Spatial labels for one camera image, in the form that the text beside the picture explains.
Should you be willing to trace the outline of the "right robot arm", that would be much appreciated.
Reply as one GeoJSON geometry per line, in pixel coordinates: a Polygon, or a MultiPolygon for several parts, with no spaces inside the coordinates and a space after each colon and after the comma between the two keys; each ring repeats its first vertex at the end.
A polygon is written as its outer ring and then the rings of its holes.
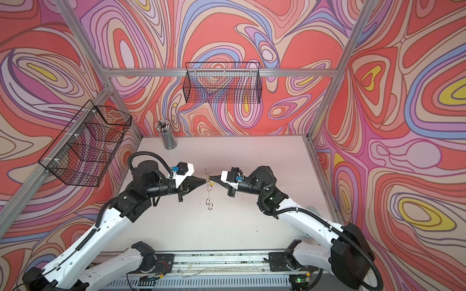
{"type": "Polygon", "coordinates": [[[374,252],[361,229],[353,223],[344,226],[332,222],[300,206],[276,186],[277,179],[270,167],[260,166],[248,176],[233,167],[210,179],[224,187],[230,197],[238,192],[257,195],[261,213],[284,221],[316,240],[315,245],[301,240],[291,243],[286,253],[292,267],[313,266],[327,270],[354,290],[360,287],[368,291],[384,289],[374,252]]]}

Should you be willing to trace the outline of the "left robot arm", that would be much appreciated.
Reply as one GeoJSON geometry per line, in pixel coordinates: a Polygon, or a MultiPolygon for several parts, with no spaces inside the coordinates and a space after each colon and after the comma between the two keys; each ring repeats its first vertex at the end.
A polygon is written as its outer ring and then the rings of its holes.
{"type": "Polygon", "coordinates": [[[44,267],[32,267],[23,275],[28,291],[97,291],[123,273],[150,272],[157,260],[148,244],[138,242],[120,258],[115,258],[116,273],[105,263],[91,268],[90,263],[123,230],[137,221],[163,196],[177,195],[179,202],[206,180],[194,176],[191,163],[169,167],[159,155],[140,151],[127,159],[132,182],[115,198],[104,203],[95,224],[62,254],[44,267]]]}

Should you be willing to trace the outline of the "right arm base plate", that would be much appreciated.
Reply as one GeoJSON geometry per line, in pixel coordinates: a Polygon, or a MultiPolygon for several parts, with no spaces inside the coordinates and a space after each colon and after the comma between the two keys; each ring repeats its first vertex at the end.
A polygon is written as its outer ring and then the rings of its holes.
{"type": "Polygon", "coordinates": [[[291,255],[287,255],[285,252],[269,252],[268,258],[264,258],[264,261],[269,264],[272,272],[309,271],[307,267],[300,265],[291,255]]]}

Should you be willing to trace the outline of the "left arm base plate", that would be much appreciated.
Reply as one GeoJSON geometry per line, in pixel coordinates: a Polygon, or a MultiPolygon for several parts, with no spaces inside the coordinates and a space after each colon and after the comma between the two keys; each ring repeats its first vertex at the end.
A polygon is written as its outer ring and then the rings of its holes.
{"type": "Polygon", "coordinates": [[[172,272],[175,255],[173,253],[156,253],[143,258],[137,269],[144,274],[166,275],[172,272]]]}

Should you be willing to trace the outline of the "metal cup of pens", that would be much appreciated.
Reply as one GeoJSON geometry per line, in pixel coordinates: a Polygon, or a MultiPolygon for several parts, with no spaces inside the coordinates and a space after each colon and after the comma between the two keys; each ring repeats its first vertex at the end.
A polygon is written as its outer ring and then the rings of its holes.
{"type": "Polygon", "coordinates": [[[165,149],[172,150],[177,147],[177,141],[174,135],[172,124],[168,120],[160,120],[155,124],[155,128],[162,139],[165,149]]]}

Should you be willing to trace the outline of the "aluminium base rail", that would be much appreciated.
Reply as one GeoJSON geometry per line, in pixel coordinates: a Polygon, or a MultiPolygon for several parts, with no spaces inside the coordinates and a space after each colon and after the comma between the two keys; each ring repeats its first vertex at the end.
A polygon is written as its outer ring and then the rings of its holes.
{"type": "Polygon", "coordinates": [[[304,272],[272,272],[269,264],[264,261],[269,252],[285,252],[291,255],[300,265],[309,269],[308,272],[322,269],[331,275],[334,272],[330,266],[330,253],[321,246],[305,245],[304,248],[296,247],[287,249],[260,249],[260,250],[235,250],[235,251],[138,251],[128,249],[117,253],[113,258],[107,258],[105,262],[96,264],[85,271],[87,277],[91,275],[116,278],[125,274],[137,274],[142,276],[155,276],[159,274],[144,274],[137,269],[143,258],[156,253],[173,253],[175,255],[172,272],[166,275],[194,276],[200,275],[258,275],[258,274],[303,274],[304,272]]]}

